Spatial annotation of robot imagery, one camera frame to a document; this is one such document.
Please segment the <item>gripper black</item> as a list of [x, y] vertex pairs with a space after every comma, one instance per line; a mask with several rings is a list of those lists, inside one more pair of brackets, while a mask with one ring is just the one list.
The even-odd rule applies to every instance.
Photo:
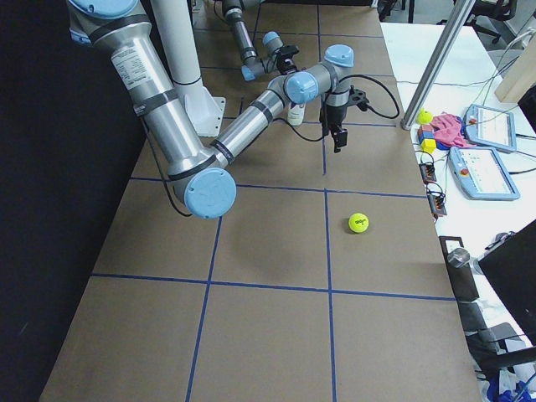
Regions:
[[348, 93], [331, 94], [325, 100], [326, 121], [330, 127], [334, 153], [341, 152], [348, 143], [348, 130], [341, 126], [347, 115], [348, 100]]
[[276, 52], [276, 68], [281, 75], [289, 75], [298, 71], [293, 57], [299, 53], [295, 45], [283, 45]]

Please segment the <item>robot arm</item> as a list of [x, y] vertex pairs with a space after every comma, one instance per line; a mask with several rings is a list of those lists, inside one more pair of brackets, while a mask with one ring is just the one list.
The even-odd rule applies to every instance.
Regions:
[[277, 70], [281, 75], [298, 71], [293, 57], [299, 48], [293, 44], [285, 44], [280, 35], [274, 31], [265, 34], [262, 43], [266, 49], [266, 57], [261, 58], [253, 45], [243, 18], [243, 12], [262, 1], [224, 0], [222, 13], [224, 21], [229, 25], [240, 52], [242, 61], [241, 72], [246, 81], [256, 80]]
[[334, 106], [354, 65], [351, 47], [330, 46], [321, 62], [274, 78], [222, 128], [225, 101], [204, 86], [186, 2], [154, 1], [146, 10], [139, 1], [69, 1], [67, 9], [72, 39], [109, 55], [167, 159], [168, 187], [203, 219], [224, 215], [235, 202], [228, 165], [288, 105], [322, 97]]

